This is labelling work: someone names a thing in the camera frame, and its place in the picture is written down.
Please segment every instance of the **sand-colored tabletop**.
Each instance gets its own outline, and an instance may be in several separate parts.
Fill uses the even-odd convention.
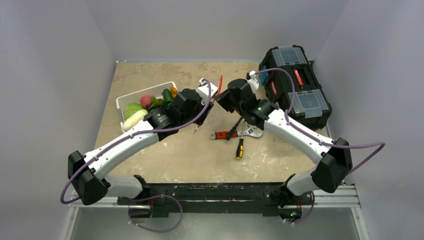
[[[201,78],[218,85],[220,75],[223,75],[224,91],[228,82],[244,78],[246,72],[257,68],[257,62],[118,63],[95,147],[122,134],[117,97],[169,81],[175,82],[178,90],[196,88]],[[263,87],[256,95],[265,98]],[[261,138],[246,136],[244,156],[236,160],[238,138],[211,140],[209,135],[229,131],[239,117],[215,104],[196,134],[193,134],[196,126],[188,126],[136,153],[111,174],[141,175],[148,183],[282,182],[291,174],[314,166],[298,149],[269,132],[264,132]]]

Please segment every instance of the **black metal base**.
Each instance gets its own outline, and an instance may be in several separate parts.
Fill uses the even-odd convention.
[[[243,182],[243,183],[149,183],[149,190],[138,199],[170,195],[182,205],[184,213],[208,214],[262,214],[264,217],[281,216],[293,218],[293,209],[281,209],[286,205],[297,205],[302,197],[303,205],[310,205],[311,199],[306,197],[310,192],[297,197],[291,202],[283,201],[280,187],[283,182]],[[118,205],[140,205],[139,202],[128,201],[120,197]],[[167,218],[169,213],[179,213],[178,205],[168,198],[157,198],[153,201],[153,218]],[[134,214],[135,217],[148,218],[149,214]]]

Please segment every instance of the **red handle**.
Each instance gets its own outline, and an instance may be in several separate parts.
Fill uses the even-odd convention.
[[[219,132],[215,132],[215,139],[225,139],[227,137],[227,133],[228,131],[219,131]],[[235,132],[232,136],[232,138],[237,137],[237,132]]]

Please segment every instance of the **yellow screwdriver handle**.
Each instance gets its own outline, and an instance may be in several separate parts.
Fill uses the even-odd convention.
[[[243,157],[243,137],[240,137],[240,141],[238,142],[237,151],[235,152],[235,157],[240,160]]]

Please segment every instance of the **basket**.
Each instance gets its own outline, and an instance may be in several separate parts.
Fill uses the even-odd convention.
[[[143,97],[144,95],[155,96],[157,99],[163,99],[164,97],[162,96],[162,92],[164,91],[164,89],[170,89],[171,87],[175,87],[175,88],[177,87],[175,86],[175,82],[169,81],[163,84],[152,86],[152,87],[116,98],[116,108],[119,114],[121,131],[125,133],[124,130],[122,129],[122,125],[124,124],[125,106],[127,106],[128,104],[139,103],[140,98]]]

